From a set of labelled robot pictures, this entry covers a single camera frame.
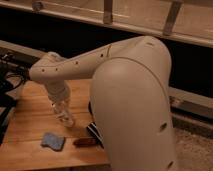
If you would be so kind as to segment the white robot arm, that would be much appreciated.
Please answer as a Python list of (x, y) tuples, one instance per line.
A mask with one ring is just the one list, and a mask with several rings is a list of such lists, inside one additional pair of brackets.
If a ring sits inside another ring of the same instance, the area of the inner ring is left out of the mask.
[(29, 71), (54, 103), (68, 80), (91, 80), (90, 103), (112, 171), (179, 171), (168, 95), (171, 57), (151, 36), (66, 59), (49, 52)]

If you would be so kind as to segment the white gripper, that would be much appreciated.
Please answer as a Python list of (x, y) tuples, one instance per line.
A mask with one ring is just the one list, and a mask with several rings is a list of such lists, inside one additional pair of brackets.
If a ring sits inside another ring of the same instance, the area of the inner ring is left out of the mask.
[[(45, 88), (48, 93), (48, 97), (52, 102), (60, 102), (65, 100), (65, 106), (67, 110), (70, 110), (70, 88), (67, 85), (65, 81), (56, 81), (56, 82), (50, 82), (45, 85)], [(59, 116), (59, 108), (57, 103), (52, 103), (51, 104), (53, 113), (56, 116)]]

